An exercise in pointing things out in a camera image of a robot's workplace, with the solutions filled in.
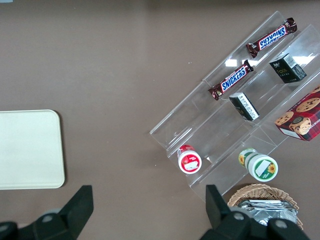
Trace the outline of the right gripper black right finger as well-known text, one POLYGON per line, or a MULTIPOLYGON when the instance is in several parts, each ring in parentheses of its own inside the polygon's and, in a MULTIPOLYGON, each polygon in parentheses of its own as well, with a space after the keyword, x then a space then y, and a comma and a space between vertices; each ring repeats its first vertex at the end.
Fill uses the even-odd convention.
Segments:
POLYGON ((211 229, 202 240, 308 240, 292 221, 273 218, 266 226, 240 211, 231 211, 216 185, 205 189, 205 208, 211 229))

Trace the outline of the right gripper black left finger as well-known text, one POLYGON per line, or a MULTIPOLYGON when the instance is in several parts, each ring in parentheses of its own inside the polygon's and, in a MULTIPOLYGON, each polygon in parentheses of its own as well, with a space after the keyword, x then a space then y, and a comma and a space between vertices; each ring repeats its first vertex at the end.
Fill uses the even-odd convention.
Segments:
POLYGON ((47 213, 19 228, 14 221, 0 223, 2 240, 76 240, 94 211, 93 188, 83 185, 57 213, 47 213))

